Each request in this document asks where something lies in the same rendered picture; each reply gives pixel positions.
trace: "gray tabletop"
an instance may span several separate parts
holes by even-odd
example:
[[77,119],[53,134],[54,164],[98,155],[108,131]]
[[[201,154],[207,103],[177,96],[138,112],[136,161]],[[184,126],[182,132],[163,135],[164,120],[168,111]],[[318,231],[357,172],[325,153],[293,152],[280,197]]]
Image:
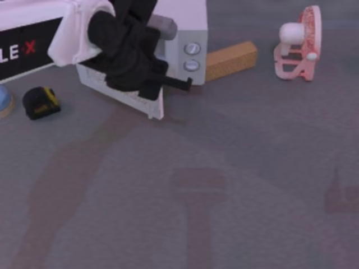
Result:
[[[18,104],[0,120],[1,268],[359,267],[358,31],[325,30],[313,82],[288,82],[278,30],[209,12],[209,49],[252,40],[257,65],[166,91],[162,121],[73,67],[6,85]],[[39,85],[63,111],[32,122],[20,101]]]

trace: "wooden rim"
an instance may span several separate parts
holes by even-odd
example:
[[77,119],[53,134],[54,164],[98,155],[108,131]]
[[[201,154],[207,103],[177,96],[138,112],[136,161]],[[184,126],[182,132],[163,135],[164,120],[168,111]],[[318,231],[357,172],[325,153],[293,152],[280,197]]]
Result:
[[14,108],[15,108],[15,100],[14,97],[11,96],[11,101],[9,106],[6,109],[0,111],[0,119],[8,116]]

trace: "black label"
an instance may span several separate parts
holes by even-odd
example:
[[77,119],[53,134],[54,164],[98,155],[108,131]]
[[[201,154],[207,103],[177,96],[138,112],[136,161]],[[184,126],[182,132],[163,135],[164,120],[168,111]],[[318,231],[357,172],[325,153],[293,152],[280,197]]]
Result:
[[53,63],[47,50],[61,20],[0,32],[0,81]]

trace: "yellow stripe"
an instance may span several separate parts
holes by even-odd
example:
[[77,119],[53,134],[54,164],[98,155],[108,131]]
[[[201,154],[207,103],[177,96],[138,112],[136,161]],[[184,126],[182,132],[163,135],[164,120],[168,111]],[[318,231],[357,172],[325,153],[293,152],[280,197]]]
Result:
[[59,106],[58,101],[57,101],[56,97],[51,93],[50,88],[44,87],[44,91],[46,92],[46,95],[49,97],[49,99],[52,101],[52,103],[55,106]]

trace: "red x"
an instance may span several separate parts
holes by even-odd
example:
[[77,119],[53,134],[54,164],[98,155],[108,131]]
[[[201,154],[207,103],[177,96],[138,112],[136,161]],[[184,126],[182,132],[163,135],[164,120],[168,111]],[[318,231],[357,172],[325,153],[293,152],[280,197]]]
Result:
[[25,42],[25,45],[26,45],[26,53],[25,54],[29,54],[29,53],[34,53],[34,52],[36,52],[35,51],[35,41],[36,40],[32,40],[32,41],[30,41],[30,42]]

